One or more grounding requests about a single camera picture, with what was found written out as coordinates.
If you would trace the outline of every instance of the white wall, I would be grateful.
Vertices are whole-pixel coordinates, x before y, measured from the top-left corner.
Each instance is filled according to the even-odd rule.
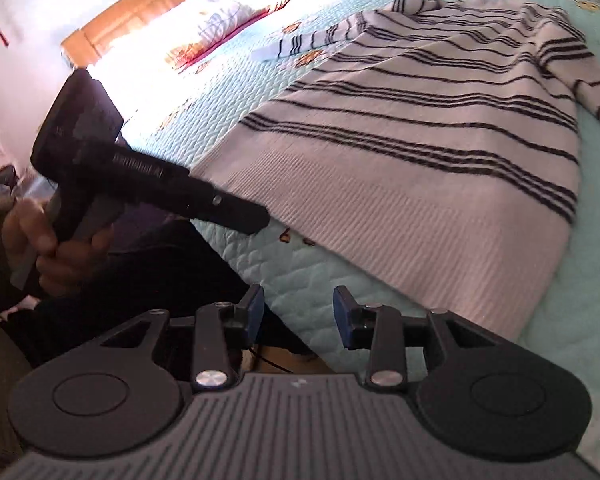
[[[61,41],[116,1],[0,0],[0,27],[11,41],[0,42],[0,134],[20,164],[69,75]]]

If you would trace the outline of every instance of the black cable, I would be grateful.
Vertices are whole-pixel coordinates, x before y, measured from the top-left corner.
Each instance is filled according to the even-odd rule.
[[[283,371],[284,373],[287,373],[287,374],[293,373],[291,370],[287,370],[285,367],[277,365],[273,361],[269,361],[266,357],[263,357],[261,354],[258,354],[253,348],[249,348],[249,352],[251,352],[254,355],[254,357],[257,357],[258,359],[262,359],[264,362],[266,362],[266,364],[271,365],[274,368],[277,368],[278,370]]]

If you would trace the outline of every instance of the striped sweater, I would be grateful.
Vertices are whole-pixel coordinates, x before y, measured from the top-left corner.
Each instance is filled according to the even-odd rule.
[[[561,9],[395,0],[258,52],[352,40],[193,169],[427,308],[515,337],[574,222],[576,101],[600,65]]]

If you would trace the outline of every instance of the wooden bed frame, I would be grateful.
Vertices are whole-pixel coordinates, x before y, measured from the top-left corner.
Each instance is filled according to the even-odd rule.
[[[184,0],[119,0],[62,42],[65,56],[77,67],[95,64],[111,43],[146,26]]]

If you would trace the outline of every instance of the device handle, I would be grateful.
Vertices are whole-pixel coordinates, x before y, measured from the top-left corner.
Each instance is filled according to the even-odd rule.
[[[231,368],[221,320],[222,311],[233,308],[231,303],[211,303],[196,310],[191,364],[193,390],[225,388],[237,379]]]
[[[65,200],[65,207],[62,208],[62,192],[58,189],[54,193],[45,207],[45,214],[56,232],[58,243],[69,239],[87,242],[100,229],[116,221],[125,209],[123,202],[103,194],[95,196],[89,203],[87,200],[84,195],[76,195],[69,204]],[[86,212],[81,215],[85,206]],[[80,220],[74,228],[77,218]],[[19,290],[35,290],[39,278],[37,259],[38,252],[29,244],[20,264],[11,275],[11,285]]]
[[[376,326],[366,365],[365,384],[382,390],[401,390],[408,380],[402,314],[387,305],[366,308],[374,310]]]

